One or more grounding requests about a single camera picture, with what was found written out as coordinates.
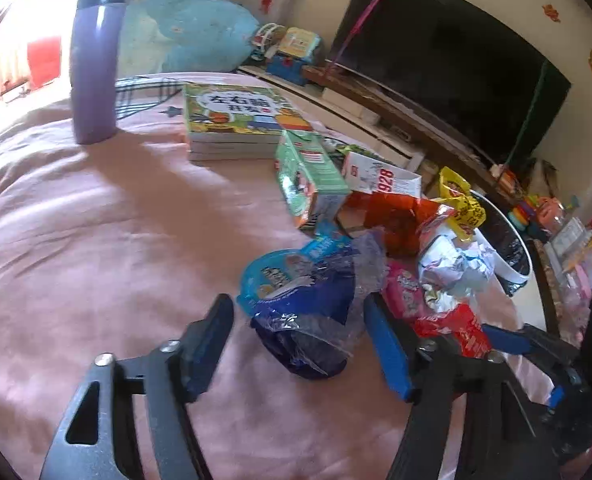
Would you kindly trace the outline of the red foil snack bag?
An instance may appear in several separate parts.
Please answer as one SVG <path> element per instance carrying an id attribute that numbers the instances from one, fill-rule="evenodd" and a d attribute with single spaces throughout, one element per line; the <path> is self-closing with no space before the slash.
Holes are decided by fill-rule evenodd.
<path id="1" fill-rule="evenodd" d="M 488 336 L 467 301 L 457 301 L 446 312 L 418 318 L 412 326 L 418 337 L 451 336 L 458 353 L 465 358 L 481 359 L 492 350 Z"/>

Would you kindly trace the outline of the white blue paper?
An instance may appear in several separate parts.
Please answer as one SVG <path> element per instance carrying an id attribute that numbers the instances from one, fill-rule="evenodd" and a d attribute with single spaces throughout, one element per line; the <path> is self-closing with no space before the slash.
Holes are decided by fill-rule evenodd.
<path id="1" fill-rule="evenodd" d="M 486 289 L 494 274 L 494 255 L 478 242 L 462 248 L 440 234 L 419 253 L 417 269 L 423 285 L 453 297 L 467 297 Z"/>

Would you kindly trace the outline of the yellow snack wrapper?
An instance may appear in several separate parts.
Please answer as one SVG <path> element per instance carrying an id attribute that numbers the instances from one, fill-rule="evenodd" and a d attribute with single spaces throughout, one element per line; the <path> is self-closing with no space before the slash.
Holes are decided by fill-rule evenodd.
<path id="1" fill-rule="evenodd" d="M 446 223 L 456 237 L 461 242 L 471 242 L 474 230 L 486 221 L 486 211 L 472 195 L 470 184 L 448 167 L 439 172 L 438 202 L 453 209 Z"/>

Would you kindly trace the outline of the blue plastic snack bag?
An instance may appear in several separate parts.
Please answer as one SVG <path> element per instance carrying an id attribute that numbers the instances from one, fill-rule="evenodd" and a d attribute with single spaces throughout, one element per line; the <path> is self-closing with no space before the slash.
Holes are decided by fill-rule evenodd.
<path id="1" fill-rule="evenodd" d="M 387 274 L 384 234 L 331 229 L 300 249 L 269 252 L 241 274 L 237 303 L 264 348 L 308 380 L 340 374 L 364 332 L 363 302 Z"/>

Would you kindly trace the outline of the orange snack wrapper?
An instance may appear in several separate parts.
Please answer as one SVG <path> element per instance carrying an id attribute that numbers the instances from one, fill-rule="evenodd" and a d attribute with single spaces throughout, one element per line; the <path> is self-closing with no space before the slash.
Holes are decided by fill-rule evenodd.
<path id="1" fill-rule="evenodd" d="M 415 257 L 422 237 L 448 220 L 454 209 L 447 204 L 410 195 L 352 192 L 341 207 L 337 220 L 352 235 L 367 230 L 381 232 L 387 256 Z"/>

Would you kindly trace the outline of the white 1928 milk carton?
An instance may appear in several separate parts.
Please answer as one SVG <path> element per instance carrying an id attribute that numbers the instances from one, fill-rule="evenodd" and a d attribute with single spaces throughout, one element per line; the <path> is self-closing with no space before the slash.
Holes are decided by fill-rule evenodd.
<path id="1" fill-rule="evenodd" d="M 357 152 L 346 154 L 341 174 L 352 192 L 422 197 L 422 177 L 419 174 Z"/>

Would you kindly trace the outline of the green drink carton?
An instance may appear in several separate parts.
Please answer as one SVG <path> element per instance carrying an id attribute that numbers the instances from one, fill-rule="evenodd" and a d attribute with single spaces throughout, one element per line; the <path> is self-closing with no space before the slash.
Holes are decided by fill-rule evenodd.
<path id="1" fill-rule="evenodd" d="M 300 231 L 334 221 L 350 188 L 313 131 L 284 130 L 274 166 L 288 211 Z"/>

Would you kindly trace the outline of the pink candy package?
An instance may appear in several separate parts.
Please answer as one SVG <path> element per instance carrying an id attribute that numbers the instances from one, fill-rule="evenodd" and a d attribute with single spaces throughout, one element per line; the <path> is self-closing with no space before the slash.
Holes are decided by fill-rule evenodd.
<path id="1" fill-rule="evenodd" d="M 389 311 L 398 320 L 413 322 L 431 314 L 415 266 L 407 261 L 388 261 L 383 297 Z"/>

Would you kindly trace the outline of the white trash bin black liner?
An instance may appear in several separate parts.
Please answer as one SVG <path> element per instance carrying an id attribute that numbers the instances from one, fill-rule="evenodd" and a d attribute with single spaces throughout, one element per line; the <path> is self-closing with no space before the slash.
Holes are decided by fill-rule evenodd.
<path id="1" fill-rule="evenodd" d="M 474 230 L 477 240 L 492 250 L 494 272 L 504 292 L 512 297 L 527 285 L 532 273 L 532 260 L 524 240 L 503 212 L 477 191 L 472 197 L 484 210 L 486 219 Z"/>

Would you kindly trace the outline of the pink tablecloth with plaid patches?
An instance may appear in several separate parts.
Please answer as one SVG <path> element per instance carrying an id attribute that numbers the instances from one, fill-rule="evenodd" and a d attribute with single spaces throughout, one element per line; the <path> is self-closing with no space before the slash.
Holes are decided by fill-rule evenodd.
<path id="1" fill-rule="evenodd" d="M 39 477 L 95 356 L 142 356 L 182 334 L 241 272 L 305 236 L 268 160 L 196 166 L 182 101 L 82 146 L 57 87 L 0 105 L 0 449 Z M 381 479 L 409 409 L 363 340 L 338 377 L 287 372 L 238 315 L 189 409 L 218 479 Z"/>

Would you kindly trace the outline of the green foil snack wrapper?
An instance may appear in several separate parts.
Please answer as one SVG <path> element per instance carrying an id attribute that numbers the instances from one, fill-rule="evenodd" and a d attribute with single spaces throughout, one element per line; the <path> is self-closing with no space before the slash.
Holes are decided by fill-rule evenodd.
<path id="1" fill-rule="evenodd" d="M 331 136 L 325 136 L 322 144 L 329 156 L 346 156 L 348 153 L 359 153 L 365 156 L 374 155 L 374 152 L 369 148 L 363 148 L 363 146 L 359 144 L 348 143 L 340 139 L 332 138 Z"/>

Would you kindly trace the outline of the stack of children's books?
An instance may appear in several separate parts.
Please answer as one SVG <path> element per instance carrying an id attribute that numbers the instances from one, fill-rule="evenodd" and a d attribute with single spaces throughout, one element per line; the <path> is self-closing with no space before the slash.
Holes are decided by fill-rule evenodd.
<path id="1" fill-rule="evenodd" d="M 283 133 L 313 130 L 296 107 L 269 88 L 188 82 L 183 96 L 192 162 L 271 158 Z"/>

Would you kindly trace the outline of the black flat television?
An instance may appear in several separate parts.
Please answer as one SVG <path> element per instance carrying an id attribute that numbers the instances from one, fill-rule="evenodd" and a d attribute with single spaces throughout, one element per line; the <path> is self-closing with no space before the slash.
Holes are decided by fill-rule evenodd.
<path id="1" fill-rule="evenodd" d="M 527 40 L 466 0 L 350 0 L 327 58 L 494 164 L 528 160 L 571 88 Z"/>

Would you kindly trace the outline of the blue floral bundle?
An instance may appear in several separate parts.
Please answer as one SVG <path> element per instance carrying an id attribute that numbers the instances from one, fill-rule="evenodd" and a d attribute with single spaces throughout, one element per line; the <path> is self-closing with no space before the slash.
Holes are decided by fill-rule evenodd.
<path id="1" fill-rule="evenodd" d="M 259 28 L 253 14 L 229 0 L 132 0 L 117 74 L 232 72 L 253 52 Z"/>

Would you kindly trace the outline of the purple thermos bottle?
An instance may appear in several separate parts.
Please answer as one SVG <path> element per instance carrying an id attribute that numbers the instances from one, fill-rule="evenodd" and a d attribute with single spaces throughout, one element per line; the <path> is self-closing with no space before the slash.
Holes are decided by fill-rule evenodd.
<path id="1" fill-rule="evenodd" d="M 119 39 L 127 0 L 78 0 L 70 43 L 72 129 L 79 144 L 116 132 Z"/>

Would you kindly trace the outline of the red chair on balcony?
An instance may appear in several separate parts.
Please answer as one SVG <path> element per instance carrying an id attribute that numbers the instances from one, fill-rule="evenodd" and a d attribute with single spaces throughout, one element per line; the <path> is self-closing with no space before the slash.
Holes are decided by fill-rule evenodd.
<path id="1" fill-rule="evenodd" d="M 62 42 L 60 37 L 48 37 L 30 42 L 27 62 L 30 88 L 37 90 L 61 75 Z"/>

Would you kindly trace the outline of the toy cash register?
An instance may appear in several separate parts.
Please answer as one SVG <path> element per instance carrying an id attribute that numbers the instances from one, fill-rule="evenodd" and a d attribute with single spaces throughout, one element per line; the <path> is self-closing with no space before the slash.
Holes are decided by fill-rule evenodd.
<path id="1" fill-rule="evenodd" d="M 303 76 L 302 70 L 317 62 L 321 45 L 322 38 L 315 32 L 290 27 L 265 69 L 272 76 L 304 86 L 308 79 Z"/>

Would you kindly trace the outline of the small red wall sticker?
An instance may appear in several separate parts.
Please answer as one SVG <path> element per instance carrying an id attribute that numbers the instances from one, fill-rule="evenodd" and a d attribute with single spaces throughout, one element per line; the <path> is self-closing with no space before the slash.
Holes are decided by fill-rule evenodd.
<path id="1" fill-rule="evenodd" d="M 542 9 L 544 14 L 554 23 L 560 22 L 559 12 L 551 4 L 544 4 Z"/>

